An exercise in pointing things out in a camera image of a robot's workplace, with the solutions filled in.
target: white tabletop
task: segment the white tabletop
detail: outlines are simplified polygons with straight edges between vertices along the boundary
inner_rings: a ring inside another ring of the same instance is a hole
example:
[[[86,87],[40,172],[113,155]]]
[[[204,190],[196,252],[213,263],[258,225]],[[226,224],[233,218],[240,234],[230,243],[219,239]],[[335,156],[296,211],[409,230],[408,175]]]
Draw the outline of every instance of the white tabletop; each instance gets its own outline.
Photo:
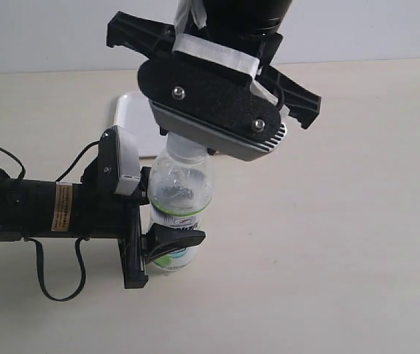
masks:
[[[283,71],[323,97],[322,113],[266,158],[215,156],[208,239],[190,267],[126,291],[116,242],[92,240],[85,290],[57,304],[38,287],[34,246],[0,244],[0,353],[420,353],[420,60]],[[0,75],[0,145],[27,177],[54,179],[134,77]],[[45,251],[49,289],[70,293],[72,241]]]

